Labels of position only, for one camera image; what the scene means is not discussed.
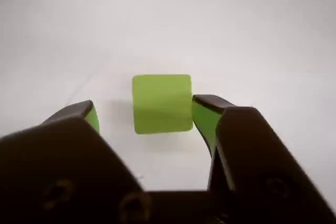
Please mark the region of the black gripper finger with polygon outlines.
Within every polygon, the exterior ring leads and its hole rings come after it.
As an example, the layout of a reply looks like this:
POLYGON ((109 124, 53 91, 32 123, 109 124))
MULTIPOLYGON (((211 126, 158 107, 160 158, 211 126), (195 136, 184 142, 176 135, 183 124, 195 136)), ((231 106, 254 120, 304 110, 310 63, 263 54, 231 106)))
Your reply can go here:
POLYGON ((213 94, 195 94, 192 114, 220 166, 233 222, 335 223, 335 215, 262 114, 213 94))
POLYGON ((147 223, 151 200, 90 100, 1 138, 1 223, 147 223))

